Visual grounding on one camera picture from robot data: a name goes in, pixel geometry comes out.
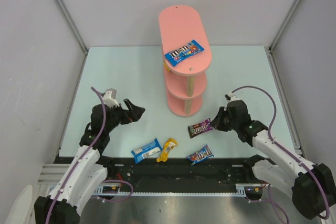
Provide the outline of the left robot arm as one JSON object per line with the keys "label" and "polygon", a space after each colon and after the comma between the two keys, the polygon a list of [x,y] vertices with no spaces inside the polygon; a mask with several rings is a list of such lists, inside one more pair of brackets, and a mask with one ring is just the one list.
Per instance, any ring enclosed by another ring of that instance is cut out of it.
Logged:
{"label": "left robot arm", "polygon": [[48,196],[39,196],[34,203],[36,223],[80,222],[85,205],[108,177],[108,168],[98,161],[110,141],[110,132],[119,125],[137,122],[145,112],[129,99],[124,103],[125,109],[113,99],[103,99],[92,108],[90,122],[67,171]]}

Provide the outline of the purple M&M bag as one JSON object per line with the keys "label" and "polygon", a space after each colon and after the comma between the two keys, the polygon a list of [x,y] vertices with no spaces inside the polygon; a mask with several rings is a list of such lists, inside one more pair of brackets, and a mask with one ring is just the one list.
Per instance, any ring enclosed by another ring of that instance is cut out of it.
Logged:
{"label": "purple M&M bag", "polygon": [[211,126],[211,119],[208,118],[202,122],[189,125],[187,127],[190,138],[194,138],[200,134],[213,130]]}

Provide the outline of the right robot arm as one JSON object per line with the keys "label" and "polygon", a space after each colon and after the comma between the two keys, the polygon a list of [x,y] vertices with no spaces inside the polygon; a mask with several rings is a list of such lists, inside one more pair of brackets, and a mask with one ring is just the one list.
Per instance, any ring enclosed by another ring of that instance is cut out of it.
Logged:
{"label": "right robot arm", "polygon": [[266,155],[246,160],[250,173],[266,181],[291,198],[295,208],[307,219],[327,212],[335,205],[335,182],[325,164],[315,164],[280,147],[272,140],[268,127],[252,120],[246,103],[235,96],[218,110],[211,126],[219,131],[235,131],[238,138]]}

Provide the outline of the pink tiered shelf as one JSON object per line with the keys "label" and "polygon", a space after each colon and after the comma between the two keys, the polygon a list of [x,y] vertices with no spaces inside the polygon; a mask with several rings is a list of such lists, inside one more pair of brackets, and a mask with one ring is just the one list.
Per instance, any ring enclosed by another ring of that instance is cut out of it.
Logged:
{"label": "pink tiered shelf", "polygon": [[[169,109],[176,115],[188,117],[202,107],[202,94],[207,85],[205,71],[212,61],[212,52],[199,13],[186,5],[173,5],[159,14],[159,28],[162,41],[162,58],[171,68],[163,66],[166,99]],[[204,51],[175,67],[164,55],[196,40]]]}

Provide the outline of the blue white candy bar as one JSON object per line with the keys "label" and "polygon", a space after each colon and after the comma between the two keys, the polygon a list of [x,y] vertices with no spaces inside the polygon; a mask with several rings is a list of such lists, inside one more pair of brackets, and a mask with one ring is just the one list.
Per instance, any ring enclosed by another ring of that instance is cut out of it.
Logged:
{"label": "blue white candy bar", "polygon": [[162,151],[162,147],[159,144],[158,140],[155,138],[152,142],[149,144],[146,144],[140,148],[134,149],[131,151],[134,161],[136,164],[143,161],[144,159],[159,153]]}

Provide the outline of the yellow M&M bag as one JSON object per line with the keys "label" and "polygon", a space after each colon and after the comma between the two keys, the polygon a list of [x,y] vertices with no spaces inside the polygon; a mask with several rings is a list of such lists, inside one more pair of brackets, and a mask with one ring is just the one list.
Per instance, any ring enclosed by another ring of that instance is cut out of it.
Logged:
{"label": "yellow M&M bag", "polygon": [[171,68],[167,65],[167,63],[165,61],[163,62],[163,66],[168,72],[172,71]]}

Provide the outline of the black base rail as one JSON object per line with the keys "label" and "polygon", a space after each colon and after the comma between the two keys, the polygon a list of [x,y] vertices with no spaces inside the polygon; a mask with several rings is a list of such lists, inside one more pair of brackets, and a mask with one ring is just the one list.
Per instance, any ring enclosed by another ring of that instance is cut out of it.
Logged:
{"label": "black base rail", "polygon": [[156,162],[147,158],[136,164],[133,158],[103,156],[98,164],[108,169],[108,178],[123,178],[134,189],[149,187],[193,187],[223,184],[260,184],[244,166],[245,158],[209,158],[191,165],[187,158]]}

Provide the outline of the blue M&M bag on shelf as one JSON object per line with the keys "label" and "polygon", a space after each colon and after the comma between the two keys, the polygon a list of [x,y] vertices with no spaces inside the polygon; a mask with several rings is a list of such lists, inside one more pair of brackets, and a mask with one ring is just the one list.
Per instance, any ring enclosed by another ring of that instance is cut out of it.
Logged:
{"label": "blue M&M bag on shelf", "polygon": [[184,46],[174,49],[164,55],[164,58],[172,65],[176,66],[182,61],[199,54],[204,51],[202,47],[196,40],[192,40],[185,44]]}

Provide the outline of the blue M&M bag on table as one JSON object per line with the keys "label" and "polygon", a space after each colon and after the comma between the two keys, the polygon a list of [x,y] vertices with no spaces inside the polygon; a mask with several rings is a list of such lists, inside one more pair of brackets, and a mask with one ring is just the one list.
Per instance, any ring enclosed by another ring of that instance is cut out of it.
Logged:
{"label": "blue M&M bag on table", "polygon": [[186,156],[186,158],[192,162],[192,166],[212,157],[214,157],[214,155],[208,145],[204,145],[200,150]]}

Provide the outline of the yellow candy bag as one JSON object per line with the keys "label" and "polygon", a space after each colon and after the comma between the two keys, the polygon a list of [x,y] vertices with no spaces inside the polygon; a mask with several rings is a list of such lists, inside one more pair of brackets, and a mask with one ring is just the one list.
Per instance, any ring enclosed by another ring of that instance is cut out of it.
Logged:
{"label": "yellow candy bag", "polygon": [[160,153],[160,156],[156,159],[156,161],[159,162],[166,162],[168,160],[168,156],[170,151],[177,146],[178,143],[175,139],[169,138],[166,143],[163,146],[163,149]]}

